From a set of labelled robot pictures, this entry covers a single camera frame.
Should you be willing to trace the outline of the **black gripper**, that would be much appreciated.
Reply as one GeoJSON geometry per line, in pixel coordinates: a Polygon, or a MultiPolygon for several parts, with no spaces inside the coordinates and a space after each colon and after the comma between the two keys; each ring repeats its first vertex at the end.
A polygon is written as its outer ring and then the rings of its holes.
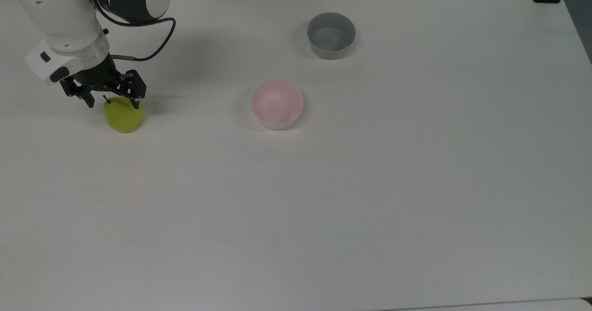
{"type": "Polygon", "coordinates": [[[87,107],[93,108],[95,98],[92,91],[119,90],[119,96],[129,99],[132,107],[140,108],[140,100],[146,96],[147,86],[136,70],[120,73],[111,55],[95,67],[82,70],[59,81],[66,96],[78,98],[85,102],[87,107]]]}

